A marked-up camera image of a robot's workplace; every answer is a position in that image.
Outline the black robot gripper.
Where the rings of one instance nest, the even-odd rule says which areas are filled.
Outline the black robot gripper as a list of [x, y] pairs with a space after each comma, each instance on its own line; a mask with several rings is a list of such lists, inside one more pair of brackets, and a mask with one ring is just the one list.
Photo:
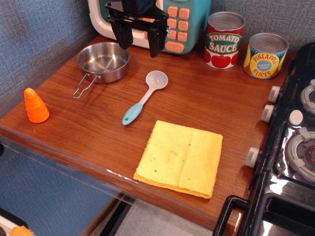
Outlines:
[[132, 29], [148, 30], [150, 56], [155, 58], [165, 47], [168, 14], [155, 0], [109, 0], [105, 3], [109, 22], [119, 46], [126, 50], [133, 44]]

